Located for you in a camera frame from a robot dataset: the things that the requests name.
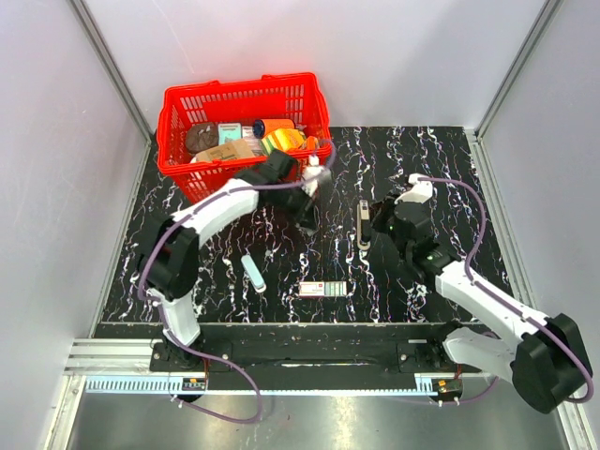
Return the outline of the grey metal stapler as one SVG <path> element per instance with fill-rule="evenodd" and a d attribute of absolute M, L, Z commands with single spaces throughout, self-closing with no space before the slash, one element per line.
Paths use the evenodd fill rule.
<path fill-rule="evenodd" d="M 367 200 L 361 199 L 357 204 L 357 246 L 362 251 L 370 248 L 371 229 L 370 213 Z"/>

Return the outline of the light blue stapler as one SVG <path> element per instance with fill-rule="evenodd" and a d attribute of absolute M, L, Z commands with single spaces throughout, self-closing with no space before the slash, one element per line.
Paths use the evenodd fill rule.
<path fill-rule="evenodd" d="M 244 255 L 241 258 L 241 263 L 254 290 L 257 293 L 263 293 L 266 290 L 266 283 L 257 264 L 254 262 L 252 257 L 249 254 Z"/>

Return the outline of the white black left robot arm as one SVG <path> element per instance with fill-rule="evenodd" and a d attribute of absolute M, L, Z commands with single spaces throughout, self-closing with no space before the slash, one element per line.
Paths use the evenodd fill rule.
<path fill-rule="evenodd" d="M 137 270 L 138 296 L 158 307 L 163 334 L 173 343 L 171 360 L 181 369 L 197 368 L 203 348 L 201 328 L 192 306 L 200 271 L 200 249 L 216 233 L 258 207 L 271 205 L 295 220 L 299 228 L 316 230 L 314 203 L 330 166 L 309 159 L 297 180 L 298 161 L 275 150 L 266 161 L 236 173 L 216 192 L 190 207 L 149 223 L 141 239 Z"/>

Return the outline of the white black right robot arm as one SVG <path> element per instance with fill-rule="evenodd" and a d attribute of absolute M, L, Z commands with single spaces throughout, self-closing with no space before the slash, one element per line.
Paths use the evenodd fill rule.
<path fill-rule="evenodd" d="M 577 324 L 568 316 L 549 317 L 503 292 L 474 271 L 434 236 L 422 201 L 391 195 L 357 207 L 362 243 L 374 234 L 388 236 L 400 261 L 416 280 L 467 310 L 486 326 L 478 334 L 459 322 L 444 324 L 421 352 L 429 365 L 446 371 L 466 365 L 511 383 L 540 413 L 574 400 L 591 389 L 593 370 Z"/>

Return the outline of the red white staple box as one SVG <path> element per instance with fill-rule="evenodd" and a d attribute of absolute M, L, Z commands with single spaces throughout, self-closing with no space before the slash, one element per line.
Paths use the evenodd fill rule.
<path fill-rule="evenodd" d="M 348 294 L 345 281 L 303 281 L 299 283 L 300 297 L 342 297 Z"/>

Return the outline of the orange snack packet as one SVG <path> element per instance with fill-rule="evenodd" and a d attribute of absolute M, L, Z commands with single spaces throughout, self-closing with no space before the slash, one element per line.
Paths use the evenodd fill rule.
<path fill-rule="evenodd" d="M 304 148 L 313 151 L 318 149 L 320 146 L 320 140 L 314 136 L 308 136 L 304 142 Z"/>

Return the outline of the yellow green striped box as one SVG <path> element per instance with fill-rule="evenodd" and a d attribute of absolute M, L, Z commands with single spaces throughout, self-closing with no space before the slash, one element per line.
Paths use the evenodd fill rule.
<path fill-rule="evenodd" d="M 263 150 L 270 155 L 273 150 L 288 152 L 299 149 L 306 141 L 306 135 L 295 128 L 278 128 L 261 139 Z"/>

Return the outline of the brown cardboard box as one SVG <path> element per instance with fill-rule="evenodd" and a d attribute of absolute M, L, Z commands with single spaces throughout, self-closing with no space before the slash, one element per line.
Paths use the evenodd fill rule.
<path fill-rule="evenodd" d="M 255 155 L 248 143 L 244 139 L 239 139 L 201 151 L 192 158 L 191 163 L 230 161 L 254 157 Z"/>

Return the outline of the orange bottle blue cap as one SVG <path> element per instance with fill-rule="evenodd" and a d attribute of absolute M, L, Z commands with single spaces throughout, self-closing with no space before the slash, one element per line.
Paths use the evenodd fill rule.
<path fill-rule="evenodd" d="M 262 139 L 277 129 L 294 129 L 295 123 L 291 119 L 256 119 L 252 125 L 252 131 L 256 138 Z"/>

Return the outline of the teal white small box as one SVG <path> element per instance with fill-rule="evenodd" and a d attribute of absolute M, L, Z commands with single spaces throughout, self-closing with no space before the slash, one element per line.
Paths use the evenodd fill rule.
<path fill-rule="evenodd" d="M 219 145 L 240 140 L 243 137 L 242 125 L 240 123 L 219 123 L 217 134 Z"/>

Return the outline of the red plastic shopping basket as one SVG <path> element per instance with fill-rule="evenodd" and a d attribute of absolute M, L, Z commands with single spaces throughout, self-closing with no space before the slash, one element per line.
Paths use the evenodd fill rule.
<path fill-rule="evenodd" d="M 214 162 L 191 161 L 185 146 L 188 130 L 200 123 L 239 123 L 257 119 L 291 119 L 308 136 L 322 142 L 315 151 L 294 150 L 292 175 L 299 174 L 315 155 L 321 164 L 331 154 L 329 113 L 318 79 L 311 72 L 264 75 L 239 82 L 202 82 L 165 90 L 157 122 L 157 167 L 171 177 L 191 203 L 220 189 L 236 173 L 266 160 L 265 156 Z"/>

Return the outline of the brown round cookie pack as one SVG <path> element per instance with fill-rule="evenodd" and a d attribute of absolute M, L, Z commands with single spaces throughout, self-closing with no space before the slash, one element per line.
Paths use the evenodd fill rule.
<path fill-rule="evenodd" d="M 192 126 L 186 134 L 185 147 L 195 156 L 202 151 L 218 145 L 218 126 L 214 122 L 205 122 Z"/>

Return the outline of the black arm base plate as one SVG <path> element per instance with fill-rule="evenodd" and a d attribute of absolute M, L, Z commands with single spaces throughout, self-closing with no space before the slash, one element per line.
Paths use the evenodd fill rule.
<path fill-rule="evenodd" d="M 242 368 L 380 368 L 474 372 L 442 355 L 442 323 L 206 323 L 191 345 Z"/>

